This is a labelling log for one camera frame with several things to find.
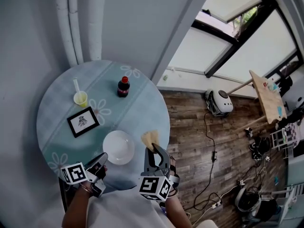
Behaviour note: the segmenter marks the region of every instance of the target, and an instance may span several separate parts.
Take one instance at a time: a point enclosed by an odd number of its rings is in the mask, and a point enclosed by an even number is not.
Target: yellow cup
[[[80,91],[80,97],[78,97],[78,93],[74,95],[74,102],[82,108],[87,107],[87,94],[84,91]]]

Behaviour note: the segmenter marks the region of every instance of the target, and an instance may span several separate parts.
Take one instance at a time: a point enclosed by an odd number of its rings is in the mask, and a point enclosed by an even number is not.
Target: white bowl
[[[103,150],[108,154],[110,162],[125,165],[134,156],[134,142],[127,133],[113,131],[104,138]]]

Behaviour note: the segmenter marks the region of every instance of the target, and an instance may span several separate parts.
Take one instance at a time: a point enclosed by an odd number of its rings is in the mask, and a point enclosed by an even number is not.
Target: round table
[[[117,96],[118,82],[129,77],[126,98]],[[73,78],[88,95],[99,126],[75,138],[67,118],[83,110],[73,102]],[[145,145],[141,135],[158,130],[160,146],[167,148],[170,120],[165,101],[155,86],[138,69],[111,61],[93,61],[70,68],[60,75],[44,94],[37,116],[39,147],[54,173],[64,180],[60,168],[82,162],[86,164],[103,152],[105,136],[122,130],[132,136],[135,153],[126,165],[106,162],[104,182],[110,190],[125,190],[136,185],[143,172]]]

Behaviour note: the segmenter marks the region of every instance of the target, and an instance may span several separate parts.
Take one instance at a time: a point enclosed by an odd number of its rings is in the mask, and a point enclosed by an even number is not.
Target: white shirt
[[[89,228],[174,228],[155,201],[136,189],[114,191],[89,202]]]

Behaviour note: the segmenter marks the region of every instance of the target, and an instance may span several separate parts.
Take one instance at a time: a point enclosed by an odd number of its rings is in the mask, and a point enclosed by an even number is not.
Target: wooden floor
[[[251,158],[249,139],[245,132],[231,134],[231,130],[259,118],[262,115],[259,102],[254,102],[252,99],[232,97],[233,112],[226,118],[207,114],[206,128],[204,116],[209,111],[201,94],[172,91],[161,91],[161,93],[168,107],[171,123],[168,151],[176,159],[177,173],[181,178],[179,198],[184,209],[193,206],[196,195],[209,182],[213,141],[206,137],[206,129],[208,136],[215,141],[218,159],[213,167],[211,184],[197,198],[196,203],[207,200],[212,192],[221,195],[229,191],[236,185],[238,179],[246,179],[256,175],[256,169],[252,168],[244,176],[247,170],[255,164],[255,161]],[[254,129],[254,136],[268,136],[269,133],[274,131],[273,124],[268,125],[263,122],[253,125],[252,128]],[[267,165],[262,190],[282,190],[285,186],[286,170],[283,153],[272,150],[271,154],[268,155],[271,155],[271,162]],[[275,186],[275,177],[279,179],[277,186]],[[252,179],[246,182],[246,186],[258,187],[260,183],[259,178],[257,180]],[[211,219],[219,228],[239,227],[241,223],[240,212],[234,206],[235,190],[223,197],[223,205],[206,212],[200,222]],[[215,195],[212,195],[211,198],[218,200]],[[198,205],[197,208],[201,209],[205,204]],[[191,214],[192,224],[203,213],[203,211],[193,208],[186,212]]]

